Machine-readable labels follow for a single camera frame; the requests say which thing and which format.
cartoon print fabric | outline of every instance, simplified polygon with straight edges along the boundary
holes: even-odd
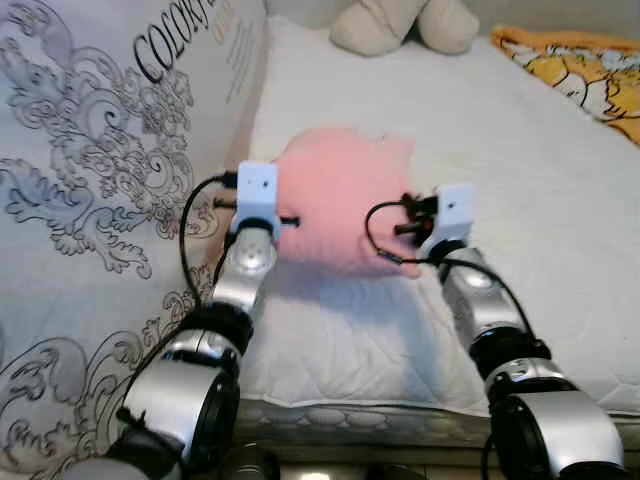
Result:
[[[529,73],[640,145],[640,42],[501,27],[493,43]]]

white mattress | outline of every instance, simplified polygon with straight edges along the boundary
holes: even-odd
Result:
[[[556,361],[605,408],[640,415],[637,147],[486,39],[460,57],[408,43],[365,59],[283,18],[271,36],[251,158],[271,160],[322,125],[415,138],[416,190],[475,185],[473,244],[519,294]],[[362,280],[281,262],[243,362],[249,400],[486,415],[428,270],[417,281]]]

pink plush toy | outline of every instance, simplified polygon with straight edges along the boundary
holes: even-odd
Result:
[[[396,135],[372,140],[344,128],[318,128],[294,138],[277,159],[278,213],[299,216],[301,225],[284,228],[280,255],[342,274],[418,277],[416,265],[399,267],[378,257],[364,231],[371,207],[410,191],[413,148]],[[373,217],[371,230],[380,246],[412,257],[410,245],[393,235],[394,225],[406,221],[401,208],[386,208]]]

plush toy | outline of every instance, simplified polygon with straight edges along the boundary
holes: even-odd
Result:
[[[461,0],[358,0],[331,27],[331,41],[366,56],[402,44],[414,21],[427,47],[449,55],[466,52],[478,18]]]
[[[370,139],[355,130],[320,128],[294,138],[278,164],[278,214],[300,217],[286,227],[281,258],[325,267],[340,274],[417,277],[416,265],[397,265],[376,255],[364,230],[371,207],[409,192],[407,168],[413,142],[397,135]],[[393,234],[407,222],[401,208],[380,210],[371,231],[383,248],[405,257],[415,250]]]

